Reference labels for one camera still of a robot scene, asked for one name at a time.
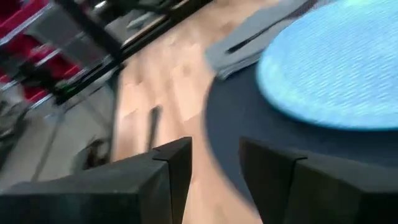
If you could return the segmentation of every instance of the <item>wooden floor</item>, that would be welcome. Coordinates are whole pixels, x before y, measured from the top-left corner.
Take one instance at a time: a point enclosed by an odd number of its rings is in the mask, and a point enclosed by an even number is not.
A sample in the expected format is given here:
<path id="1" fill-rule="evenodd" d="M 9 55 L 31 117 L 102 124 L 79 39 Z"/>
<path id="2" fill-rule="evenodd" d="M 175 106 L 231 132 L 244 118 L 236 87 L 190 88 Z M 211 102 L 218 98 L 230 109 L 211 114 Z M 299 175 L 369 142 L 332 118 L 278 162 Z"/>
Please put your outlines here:
<path id="1" fill-rule="evenodd" d="M 270 0 L 214 0 L 132 56 L 122 73 L 114 160 L 144 152 L 151 108 L 163 109 L 156 145 L 193 137 L 193 174 L 184 224 L 261 223 L 209 150 L 203 120 L 214 73 L 205 49 Z"/>

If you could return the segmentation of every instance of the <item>metal frame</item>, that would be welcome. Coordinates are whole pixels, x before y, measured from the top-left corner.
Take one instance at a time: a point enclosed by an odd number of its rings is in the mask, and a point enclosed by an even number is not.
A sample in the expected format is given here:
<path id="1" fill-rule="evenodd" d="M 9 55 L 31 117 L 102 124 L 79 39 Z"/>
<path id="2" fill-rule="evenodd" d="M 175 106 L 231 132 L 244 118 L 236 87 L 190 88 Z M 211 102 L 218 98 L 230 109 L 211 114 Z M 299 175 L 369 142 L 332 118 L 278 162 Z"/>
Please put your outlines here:
<path id="1" fill-rule="evenodd" d="M 80 25 L 83 32 L 96 44 L 104 48 L 112 57 L 110 62 L 103 64 L 99 68 L 88 71 L 78 80 L 70 83 L 68 86 L 69 88 L 67 88 L 68 91 L 64 91 L 61 95 L 57 96 L 55 100 L 56 104 L 61 105 L 66 102 L 114 67 L 123 67 L 125 59 L 144 48 L 147 44 L 151 43 L 160 35 L 211 1 L 212 0 L 184 0 L 178 4 L 178 7 L 169 6 L 161 10 L 156 9 L 157 12 L 165 13 L 164 18 L 122 45 L 122 43 L 107 33 L 101 25 L 92 21 L 80 9 L 77 3 L 71 0 L 55 0 L 55 2 L 63 7 L 63 9 Z M 131 7 L 133 7 L 132 9 L 134 9 L 134 7 L 142 9 L 142 5 L 138 4 L 131 4 Z M 153 11 L 154 8 L 149 7 L 147 10 Z"/>

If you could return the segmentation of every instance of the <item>gray napkin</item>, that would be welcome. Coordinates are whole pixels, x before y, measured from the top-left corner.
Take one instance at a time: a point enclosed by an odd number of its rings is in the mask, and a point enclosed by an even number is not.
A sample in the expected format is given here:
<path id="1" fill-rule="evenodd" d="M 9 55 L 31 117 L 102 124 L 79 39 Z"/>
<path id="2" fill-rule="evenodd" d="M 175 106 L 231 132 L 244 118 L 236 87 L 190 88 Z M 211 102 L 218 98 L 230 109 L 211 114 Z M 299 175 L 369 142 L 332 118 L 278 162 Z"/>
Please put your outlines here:
<path id="1" fill-rule="evenodd" d="M 280 0 L 270 8 L 260 9 L 248 17 L 239 27 L 223 40 L 214 43 L 206 52 L 205 57 L 220 79 L 256 63 L 262 51 L 278 35 L 298 17 L 309 9 L 318 8 L 336 0 Z M 236 51 L 228 52 L 231 47 L 255 36 Z"/>

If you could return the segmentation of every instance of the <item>blue placemat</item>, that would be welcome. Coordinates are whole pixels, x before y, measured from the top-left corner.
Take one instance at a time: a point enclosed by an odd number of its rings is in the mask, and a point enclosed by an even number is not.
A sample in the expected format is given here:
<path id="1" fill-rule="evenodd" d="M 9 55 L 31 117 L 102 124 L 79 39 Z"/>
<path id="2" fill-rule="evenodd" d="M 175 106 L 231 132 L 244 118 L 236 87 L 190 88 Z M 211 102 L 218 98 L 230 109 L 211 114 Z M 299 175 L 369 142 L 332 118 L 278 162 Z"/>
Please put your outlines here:
<path id="1" fill-rule="evenodd" d="M 261 93 L 302 121 L 398 128 L 398 1 L 339 0 L 284 29 L 264 51 Z"/>

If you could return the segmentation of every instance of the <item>black table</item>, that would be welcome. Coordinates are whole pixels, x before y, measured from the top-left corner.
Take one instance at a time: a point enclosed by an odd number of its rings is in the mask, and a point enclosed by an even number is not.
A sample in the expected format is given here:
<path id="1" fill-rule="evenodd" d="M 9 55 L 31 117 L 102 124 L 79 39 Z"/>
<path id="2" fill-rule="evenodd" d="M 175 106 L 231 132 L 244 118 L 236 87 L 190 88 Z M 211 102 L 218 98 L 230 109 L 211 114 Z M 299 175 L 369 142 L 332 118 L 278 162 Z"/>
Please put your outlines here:
<path id="1" fill-rule="evenodd" d="M 398 131 L 359 132 L 321 128 L 291 119 L 260 94 L 256 65 L 214 80 L 206 103 L 211 150 L 226 176 L 252 202 L 240 174 L 239 138 L 246 136 L 279 149 L 300 149 L 369 164 L 398 167 Z"/>

